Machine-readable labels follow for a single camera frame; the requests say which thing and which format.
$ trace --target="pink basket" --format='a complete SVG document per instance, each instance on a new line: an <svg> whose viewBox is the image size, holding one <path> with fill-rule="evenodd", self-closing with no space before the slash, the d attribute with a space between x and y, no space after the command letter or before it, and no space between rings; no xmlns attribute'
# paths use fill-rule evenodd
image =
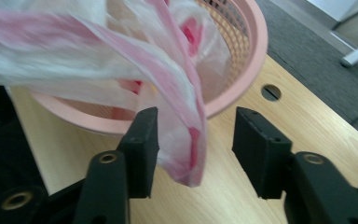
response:
<svg viewBox="0 0 358 224"><path fill-rule="evenodd" d="M268 33L255 1L196 0L214 19L230 54L228 82L221 94L207 102L208 118L233 104L249 89L266 57ZM66 100L32 91L36 101L56 116L96 133L123 135L134 112L105 105Z"/></svg>

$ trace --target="wooden table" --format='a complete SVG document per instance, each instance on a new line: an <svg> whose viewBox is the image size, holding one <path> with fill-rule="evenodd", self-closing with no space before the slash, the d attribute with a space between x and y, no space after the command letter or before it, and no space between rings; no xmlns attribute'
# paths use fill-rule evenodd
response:
<svg viewBox="0 0 358 224"><path fill-rule="evenodd" d="M261 95L267 84L279 101ZM50 114L25 89L13 100L49 193L84 177L90 158L116 148L118 139L89 133ZM282 200L256 197L231 151L235 107L263 114L293 142L293 151L329 158L358 187L358 132L270 57L255 84L238 102L209 120L208 156L202 185L187 188L156 169L152 199L131 200L132 223L286 223Z"/></svg>

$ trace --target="pink and white plastic bag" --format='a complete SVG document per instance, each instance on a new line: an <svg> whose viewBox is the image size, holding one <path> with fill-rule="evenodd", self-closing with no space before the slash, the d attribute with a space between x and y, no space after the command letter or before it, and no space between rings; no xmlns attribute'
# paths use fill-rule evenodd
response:
<svg viewBox="0 0 358 224"><path fill-rule="evenodd" d="M168 6L163 0L9 2L0 1L0 85L26 85L133 111L156 105L158 164L179 183L200 184L207 132L202 95L214 97L221 91L220 86L204 88L215 92L202 91L201 85L223 83L229 61L227 46L217 34L214 45L225 47L220 50L226 58L208 67L216 67L210 77L207 72L200 75L199 65L221 53L204 38L208 32L218 33L209 15L175 18L178 0ZM138 20L135 35L125 32L120 22L114 25L113 6L125 6L132 13L127 15L137 15L130 18ZM134 80L140 84L136 91L126 85Z"/></svg>

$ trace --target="gray carpet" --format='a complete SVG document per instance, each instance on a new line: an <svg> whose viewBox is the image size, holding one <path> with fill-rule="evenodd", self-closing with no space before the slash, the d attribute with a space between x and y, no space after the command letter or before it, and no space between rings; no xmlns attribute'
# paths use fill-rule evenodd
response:
<svg viewBox="0 0 358 224"><path fill-rule="evenodd" d="M347 122L358 118L358 66L269 0L256 0L268 27L268 55Z"/></svg>

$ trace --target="basket rim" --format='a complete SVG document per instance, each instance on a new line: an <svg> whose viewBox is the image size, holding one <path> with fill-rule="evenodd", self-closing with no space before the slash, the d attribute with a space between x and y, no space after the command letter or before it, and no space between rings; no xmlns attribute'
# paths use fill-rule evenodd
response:
<svg viewBox="0 0 358 224"><path fill-rule="evenodd" d="M249 55L251 55L251 57L248 58L247 63L241 69L241 74L238 76L236 82L217 98L205 105L207 119L227 109L249 89L257 78L266 59L268 31L260 7L255 1L228 1L236 8L241 9L239 10L240 16L245 22L247 30L252 31L248 33L250 42ZM48 111L87 131L122 136L130 128L130 120L104 119L92 116L72 108L55 96L32 90L29 91L31 96Z"/></svg>

